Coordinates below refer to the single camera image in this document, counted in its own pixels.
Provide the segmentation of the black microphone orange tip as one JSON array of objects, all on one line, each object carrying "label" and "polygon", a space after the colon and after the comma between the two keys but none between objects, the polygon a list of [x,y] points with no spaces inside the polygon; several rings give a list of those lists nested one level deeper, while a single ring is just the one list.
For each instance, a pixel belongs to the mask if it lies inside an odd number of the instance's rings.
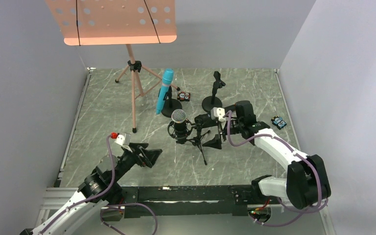
[{"label": "black microphone orange tip", "polygon": [[[233,105],[224,107],[224,109],[225,109],[226,113],[228,113],[228,111],[234,112],[235,111],[235,105],[233,104]],[[196,124],[201,125],[203,128],[214,127],[214,126],[217,126],[219,124],[217,121],[214,121],[214,120],[211,119],[210,113],[201,114],[201,115],[196,116],[194,118],[194,122]]]}]

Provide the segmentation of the black round-base mic stand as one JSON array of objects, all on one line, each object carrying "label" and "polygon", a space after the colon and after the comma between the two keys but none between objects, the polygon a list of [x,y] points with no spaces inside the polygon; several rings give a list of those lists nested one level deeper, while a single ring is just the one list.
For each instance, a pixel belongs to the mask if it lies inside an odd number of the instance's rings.
[{"label": "black round-base mic stand", "polygon": [[172,97],[172,87],[168,87],[168,91],[165,93],[163,101],[164,101],[164,106],[161,110],[161,114],[167,118],[170,118],[173,111],[177,109],[182,109],[182,105],[180,101],[177,99],[174,99]]}]

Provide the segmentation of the black tall mic stand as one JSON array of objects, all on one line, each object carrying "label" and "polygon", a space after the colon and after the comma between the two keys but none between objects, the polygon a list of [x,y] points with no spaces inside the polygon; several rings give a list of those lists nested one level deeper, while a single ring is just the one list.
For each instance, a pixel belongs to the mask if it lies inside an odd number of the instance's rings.
[{"label": "black tall mic stand", "polygon": [[222,101],[216,96],[216,94],[218,89],[226,86],[226,83],[221,80],[221,74],[219,71],[215,71],[213,73],[213,76],[215,78],[215,81],[212,85],[211,96],[205,97],[202,101],[202,109],[207,113],[210,113],[211,109],[214,107],[222,108]]}]

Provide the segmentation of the blue microphone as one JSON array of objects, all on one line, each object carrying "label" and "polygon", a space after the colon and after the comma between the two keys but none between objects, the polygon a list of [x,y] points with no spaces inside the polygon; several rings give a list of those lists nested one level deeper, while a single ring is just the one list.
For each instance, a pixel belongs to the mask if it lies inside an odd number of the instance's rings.
[{"label": "blue microphone", "polygon": [[166,96],[166,93],[168,92],[170,85],[172,84],[173,76],[174,76],[173,69],[170,69],[170,68],[165,69],[163,76],[162,76],[162,85],[159,91],[158,101],[156,105],[157,115],[162,111],[164,107],[164,103],[166,99],[165,96]]}]

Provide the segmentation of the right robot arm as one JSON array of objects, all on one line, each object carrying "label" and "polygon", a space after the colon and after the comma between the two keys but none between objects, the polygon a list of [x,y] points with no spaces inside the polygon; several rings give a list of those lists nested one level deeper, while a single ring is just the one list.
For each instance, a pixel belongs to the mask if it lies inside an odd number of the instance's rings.
[{"label": "right robot arm", "polygon": [[227,108],[214,107],[209,114],[197,117],[203,127],[218,127],[218,134],[204,146],[222,148],[223,141],[239,147],[232,135],[240,134],[251,145],[268,153],[285,170],[285,178],[264,175],[250,185],[234,186],[238,204],[257,204],[272,198],[287,199],[297,210],[319,206],[331,196],[329,180],[323,159],[308,155],[283,140],[265,122],[258,121],[249,101],[239,101]]}]

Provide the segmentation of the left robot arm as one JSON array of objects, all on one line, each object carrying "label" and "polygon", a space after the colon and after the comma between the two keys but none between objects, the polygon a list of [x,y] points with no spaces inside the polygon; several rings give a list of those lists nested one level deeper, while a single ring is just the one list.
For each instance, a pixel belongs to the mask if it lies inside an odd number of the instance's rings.
[{"label": "left robot arm", "polygon": [[130,143],[123,154],[110,154],[107,163],[100,163],[78,187],[71,198],[49,219],[23,235],[71,235],[97,213],[119,212],[121,207],[141,206],[138,190],[124,190],[118,180],[134,165],[152,168],[161,149],[147,149],[147,143]]}]

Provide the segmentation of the black microphone silver grille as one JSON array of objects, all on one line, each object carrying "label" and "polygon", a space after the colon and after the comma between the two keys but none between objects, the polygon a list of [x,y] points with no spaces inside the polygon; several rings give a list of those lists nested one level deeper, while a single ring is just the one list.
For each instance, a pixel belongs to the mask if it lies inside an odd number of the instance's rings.
[{"label": "black microphone silver grille", "polygon": [[188,129],[186,123],[186,113],[182,109],[176,109],[171,114],[171,119],[173,121],[172,127],[174,129],[171,136],[179,144],[184,144],[187,141]]}]

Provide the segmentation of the black shock mount tripod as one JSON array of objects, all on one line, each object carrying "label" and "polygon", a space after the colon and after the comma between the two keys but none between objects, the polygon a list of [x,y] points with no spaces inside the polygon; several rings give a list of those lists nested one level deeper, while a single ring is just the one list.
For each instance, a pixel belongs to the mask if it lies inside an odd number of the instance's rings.
[{"label": "black shock mount tripod", "polygon": [[[171,126],[172,123],[173,123],[173,121],[171,121],[167,126],[167,133],[170,137],[172,137],[171,134],[174,131],[173,127]],[[199,151],[201,152],[201,155],[203,157],[203,162],[204,162],[205,165],[207,165],[208,163],[205,159],[204,151],[202,149],[202,139],[205,137],[205,135],[210,134],[211,130],[208,130],[206,133],[202,134],[203,127],[201,125],[196,124],[196,123],[192,123],[188,119],[186,119],[186,123],[187,123],[187,129],[188,129],[188,136],[187,136],[186,142],[190,142],[193,146],[196,146],[199,149]]]}]

